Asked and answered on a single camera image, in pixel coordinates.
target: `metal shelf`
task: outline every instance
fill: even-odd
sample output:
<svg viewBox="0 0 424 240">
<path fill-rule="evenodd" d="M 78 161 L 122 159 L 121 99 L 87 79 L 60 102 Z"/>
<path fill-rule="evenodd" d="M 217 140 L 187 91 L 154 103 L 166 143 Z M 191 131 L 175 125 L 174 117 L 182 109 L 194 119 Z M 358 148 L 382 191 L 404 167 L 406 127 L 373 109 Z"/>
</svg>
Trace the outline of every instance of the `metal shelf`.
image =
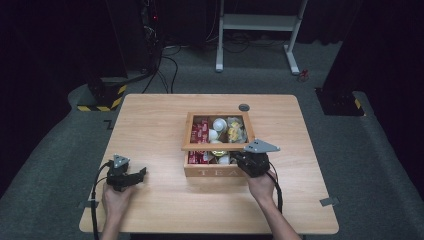
<svg viewBox="0 0 424 240">
<path fill-rule="evenodd" d="M 290 42 L 284 45 L 284 53 L 290 65 L 293 75 L 299 75 L 300 71 L 293 55 L 293 46 L 296 42 L 308 0 L 302 0 L 299 12 L 296 16 L 281 15 L 252 15 L 252 14 L 224 14 L 224 0 L 221 0 L 221 12 L 219 19 L 219 38 L 216 53 L 216 71 L 224 70 L 223 35 L 224 29 L 260 30 L 292 32 Z"/>
</svg>

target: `shelf leg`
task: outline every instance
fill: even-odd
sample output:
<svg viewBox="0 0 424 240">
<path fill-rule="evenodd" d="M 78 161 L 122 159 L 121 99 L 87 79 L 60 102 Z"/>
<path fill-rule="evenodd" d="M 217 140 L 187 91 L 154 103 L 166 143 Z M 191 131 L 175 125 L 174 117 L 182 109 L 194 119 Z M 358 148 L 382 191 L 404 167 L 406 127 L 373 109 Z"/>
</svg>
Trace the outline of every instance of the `shelf leg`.
<svg viewBox="0 0 424 240">
<path fill-rule="evenodd" d="M 305 12 L 307 3 L 308 3 L 308 0 L 302 1 L 300 5 L 299 13 L 297 14 L 296 23 L 294 25 L 293 32 L 290 37 L 290 43 L 289 45 L 284 45 L 284 52 L 286 53 L 287 60 L 290 65 L 290 70 L 293 75 L 300 74 L 299 68 L 297 67 L 296 60 L 294 59 L 293 47 L 294 47 L 294 43 L 296 42 L 297 34 L 299 33 L 300 24 L 302 23 L 303 13 Z"/>
</svg>

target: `black curtain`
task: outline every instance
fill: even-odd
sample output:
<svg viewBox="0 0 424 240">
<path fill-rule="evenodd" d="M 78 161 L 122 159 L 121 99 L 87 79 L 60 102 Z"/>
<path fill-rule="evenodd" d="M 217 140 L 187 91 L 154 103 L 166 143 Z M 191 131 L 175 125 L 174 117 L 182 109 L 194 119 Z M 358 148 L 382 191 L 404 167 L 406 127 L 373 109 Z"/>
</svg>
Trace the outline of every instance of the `black curtain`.
<svg viewBox="0 0 424 240">
<path fill-rule="evenodd" d="M 0 196 L 39 141 L 71 110 L 68 94 L 86 83 L 69 45 L 62 1 L 0 6 Z"/>
<path fill-rule="evenodd" d="M 323 86 L 363 91 L 424 199 L 424 2 L 367 0 Z"/>
<path fill-rule="evenodd" d="M 309 0 L 297 42 L 322 44 L 343 41 L 362 0 Z"/>
</svg>

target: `cable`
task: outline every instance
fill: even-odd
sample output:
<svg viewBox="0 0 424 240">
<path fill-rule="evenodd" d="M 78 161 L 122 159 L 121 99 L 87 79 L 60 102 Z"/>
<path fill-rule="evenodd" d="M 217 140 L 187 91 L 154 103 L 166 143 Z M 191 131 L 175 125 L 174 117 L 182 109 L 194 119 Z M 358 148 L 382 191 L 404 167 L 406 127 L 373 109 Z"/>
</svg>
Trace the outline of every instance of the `cable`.
<svg viewBox="0 0 424 240">
<path fill-rule="evenodd" d="M 178 64 L 174 59 L 172 59 L 170 57 L 164 56 L 163 58 L 168 59 L 168 60 L 174 62 L 174 64 L 175 64 L 175 72 L 174 72 L 174 76 L 172 77 L 172 81 L 171 81 L 171 93 L 174 93 L 174 82 L 175 82 L 175 77 L 177 76 L 177 72 L 178 72 Z"/>
<path fill-rule="evenodd" d="M 102 167 L 100 167 L 99 171 L 97 171 L 96 178 L 94 179 L 94 185 L 93 190 L 91 191 L 91 219 L 93 220 L 93 234 L 94 239 L 99 240 L 99 230 L 97 229 L 97 216 L 96 216 L 96 186 L 97 183 L 100 181 L 97 181 L 99 179 L 100 172 L 103 170 L 103 168 L 110 166 L 112 161 L 108 161 L 107 163 L 103 164 Z"/>
<path fill-rule="evenodd" d="M 283 213 L 283 195 L 281 192 L 280 185 L 278 184 L 278 181 L 269 173 L 265 172 L 268 177 L 271 178 L 271 180 L 274 182 L 275 188 L 277 189 L 277 197 L 278 197 L 278 210 L 280 210 L 281 213 Z"/>
<path fill-rule="evenodd" d="M 163 73 L 158 70 L 158 76 L 162 80 L 163 87 L 165 88 L 166 93 L 168 93 L 168 83 L 166 82 L 166 77 L 163 75 Z"/>
</svg>

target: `yellow and black tape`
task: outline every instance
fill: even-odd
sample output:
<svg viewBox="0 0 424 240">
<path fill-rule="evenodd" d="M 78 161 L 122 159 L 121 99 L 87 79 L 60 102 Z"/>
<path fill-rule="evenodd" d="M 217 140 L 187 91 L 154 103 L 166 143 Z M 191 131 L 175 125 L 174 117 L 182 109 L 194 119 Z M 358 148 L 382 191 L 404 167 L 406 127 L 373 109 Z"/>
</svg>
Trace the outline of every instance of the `yellow and black tape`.
<svg viewBox="0 0 424 240">
<path fill-rule="evenodd" d="M 110 104 L 108 105 L 78 105 L 77 108 L 83 112 L 91 112 L 91 111 L 102 111 L 109 112 L 114 111 L 119 106 L 122 101 L 122 97 L 124 95 L 125 90 L 127 89 L 127 85 L 120 87 L 116 93 L 116 96 L 113 96 L 110 100 Z"/>
</svg>

